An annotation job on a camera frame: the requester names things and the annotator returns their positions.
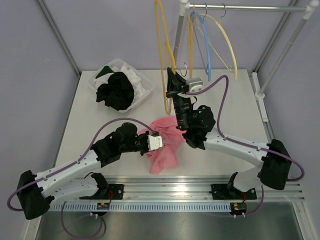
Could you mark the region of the black t shirt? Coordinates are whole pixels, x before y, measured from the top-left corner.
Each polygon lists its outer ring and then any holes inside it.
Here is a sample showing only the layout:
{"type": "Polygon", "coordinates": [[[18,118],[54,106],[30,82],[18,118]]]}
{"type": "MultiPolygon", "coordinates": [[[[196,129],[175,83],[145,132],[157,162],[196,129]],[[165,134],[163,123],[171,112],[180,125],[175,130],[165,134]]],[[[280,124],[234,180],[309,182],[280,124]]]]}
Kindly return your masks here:
{"type": "Polygon", "coordinates": [[[114,110],[122,111],[128,109],[135,97],[133,85],[123,72],[115,72],[107,83],[97,88],[96,102],[104,102],[104,105],[114,110]]]}

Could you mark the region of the green and white t shirt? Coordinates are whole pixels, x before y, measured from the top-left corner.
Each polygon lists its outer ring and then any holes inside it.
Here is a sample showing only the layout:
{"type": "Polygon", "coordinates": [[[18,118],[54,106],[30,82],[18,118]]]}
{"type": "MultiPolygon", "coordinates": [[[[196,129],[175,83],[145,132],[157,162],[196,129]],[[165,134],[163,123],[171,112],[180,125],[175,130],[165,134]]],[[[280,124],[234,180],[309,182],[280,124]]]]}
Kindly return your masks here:
{"type": "Polygon", "coordinates": [[[98,78],[100,78],[100,77],[102,77],[102,76],[105,76],[105,75],[107,75],[107,74],[113,74],[114,73],[114,71],[108,66],[108,65],[105,65],[102,69],[101,69],[101,71],[96,75],[96,79],[98,79],[98,78]]]}

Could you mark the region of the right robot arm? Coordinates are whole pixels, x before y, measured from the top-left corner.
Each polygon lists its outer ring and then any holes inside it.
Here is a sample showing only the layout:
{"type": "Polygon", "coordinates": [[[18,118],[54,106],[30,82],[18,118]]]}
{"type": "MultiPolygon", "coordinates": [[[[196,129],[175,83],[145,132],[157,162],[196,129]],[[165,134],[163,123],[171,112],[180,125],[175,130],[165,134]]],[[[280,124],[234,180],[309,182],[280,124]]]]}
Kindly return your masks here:
{"type": "Polygon", "coordinates": [[[191,91],[191,84],[190,80],[167,68],[165,96],[172,99],[177,129],[183,132],[186,143],[191,148],[218,151],[254,166],[233,173],[222,192],[232,199],[242,199],[246,192],[259,186],[283,190],[292,165],[284,144],[276,139],[270,143],[255,143],[227,136],[220,129],[220,119],[214,118],[209,106],[194,108],[191,98],[197,93],[191,91]]]}

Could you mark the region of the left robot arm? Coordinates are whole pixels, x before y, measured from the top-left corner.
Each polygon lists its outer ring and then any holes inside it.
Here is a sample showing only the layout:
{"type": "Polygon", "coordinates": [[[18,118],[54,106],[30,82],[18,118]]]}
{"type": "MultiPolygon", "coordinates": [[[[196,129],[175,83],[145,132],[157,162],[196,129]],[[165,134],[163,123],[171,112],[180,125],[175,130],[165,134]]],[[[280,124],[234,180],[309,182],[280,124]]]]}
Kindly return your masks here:
{"type": "Polygon", "coordinates": [[[75,159],[38,173],[31,170],[22,173],[14,192],[21,207],[15,208],[9,201],[7,206],[33,220],[60,202],[103,199],[109,184],[96,171],[118,161],[123,153],[144,155],[155,151],[161,147],[158,139],[159,133],[152,128],[138,133],[135,124],[125,122],[102,139],[95,136],[85,152],[75,159]]]}

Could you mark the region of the yellow hanger with metal hook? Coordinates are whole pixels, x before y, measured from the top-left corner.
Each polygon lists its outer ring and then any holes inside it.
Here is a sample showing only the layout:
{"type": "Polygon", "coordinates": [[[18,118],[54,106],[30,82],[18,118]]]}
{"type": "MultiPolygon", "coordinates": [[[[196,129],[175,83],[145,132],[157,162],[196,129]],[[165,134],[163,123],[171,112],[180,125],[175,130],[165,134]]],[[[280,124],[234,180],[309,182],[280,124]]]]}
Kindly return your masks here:
{"type": "Polygon", "coordinates": [[[193,22],[191,16],[187,15],[187,40],[188,40],[188,60],[189,60],[189,77],[193,77],[193,22]]]}

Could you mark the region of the pink t shirt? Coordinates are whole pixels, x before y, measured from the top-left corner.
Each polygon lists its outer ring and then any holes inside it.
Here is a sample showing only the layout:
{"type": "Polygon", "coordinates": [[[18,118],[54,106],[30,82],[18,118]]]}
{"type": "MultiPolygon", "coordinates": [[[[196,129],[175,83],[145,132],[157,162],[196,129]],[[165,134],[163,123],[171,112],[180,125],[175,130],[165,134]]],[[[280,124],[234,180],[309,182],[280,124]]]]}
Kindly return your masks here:
{"type": "Polygon", "coordinates": [[[185,141],[183,137],[185,131],[177,129],[177,126],[175,116],[159,118],[150,124],[150,127],[163,137],[164,143],[164,147],[146,154],[151,162],[149,169],[151,174],[159,175],[164,169],[174,169],[179,166],[176,154],[185,141]]]}

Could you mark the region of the blue hanger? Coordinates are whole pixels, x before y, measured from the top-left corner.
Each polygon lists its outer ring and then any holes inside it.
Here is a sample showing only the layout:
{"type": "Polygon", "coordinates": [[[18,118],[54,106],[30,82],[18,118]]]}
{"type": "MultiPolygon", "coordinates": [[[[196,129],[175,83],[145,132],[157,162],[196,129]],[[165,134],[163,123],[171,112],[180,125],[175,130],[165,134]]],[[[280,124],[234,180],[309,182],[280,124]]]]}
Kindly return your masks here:
{"type": "Polygon", "coordinates": [[[197,47],[199,50],[199,54],[201,57],[201,61],[204,67],[204,71],[205,74],[207,75],[207,81],[211,82],[211,77],[212,77],[212,66],[211,66],[211,50],[210,50],[210,45],[209,45],[209,39],[208,39],[208,33],[207,33],[207,29],[206,29],[206,24],[205,24],[205,16],[201,16],[201,14],[198,11],[195,11],[194,9],[192,10],[191,14],[190,14],[190,18],[191,18],[191,22],[192,25],[196,22],[199,23],[200,25],[200,30],[202,30],[203,33],[203,41],[204,41],[204,49],[205,49],[205,53],[202,52],[202,47],[200,45],[200,41],[199,41],[199,37],[196,33],[196,31],[194,30],[194,36],[195,36],[195,40],[197,43],[197,47]]]}

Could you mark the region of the cream hanger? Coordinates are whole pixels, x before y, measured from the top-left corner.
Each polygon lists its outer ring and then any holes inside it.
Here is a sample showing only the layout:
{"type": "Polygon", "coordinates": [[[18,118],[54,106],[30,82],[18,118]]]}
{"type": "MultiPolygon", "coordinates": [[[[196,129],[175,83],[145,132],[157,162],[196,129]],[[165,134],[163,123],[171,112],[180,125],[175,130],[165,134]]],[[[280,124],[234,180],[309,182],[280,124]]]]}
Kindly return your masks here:
{"type": "Polygon", "coordinates": [[[228,46],[228,50],[231,56],[231,61],[232,64],[231,65],[227,65],[227,63],[224,61],[224,59],[220,56],[220,54],[218,53],[218,51],[215,49],[215,47],[213,46],[213,44],[209,41],[208,44],[211,47],[211,49],[213,50],[213,52],[215,53],[215,55],[218,57],[218,59],[221,61],[221,63],[225,66],[225,68],[234,76],[234,80],[237,81],[238,80],[238,63],[237,63],[237,59],[236,59],[236,55],[232,46],[232,43],[230,41],[230,38],[227,34],[227,32],[225,31],[224,27],[221,24],[221,19],[222,17],[219,18],[219,20],[217,20],[216,18],[214,18],[211,15],[205,14],[205,13],[201,13],[200,14],[201,17],[205,18],[205,19],[209,19],[211,22],[215,23],[215,25],[218,27],[218,29],[220,30],[226,45],[228,46]]]}

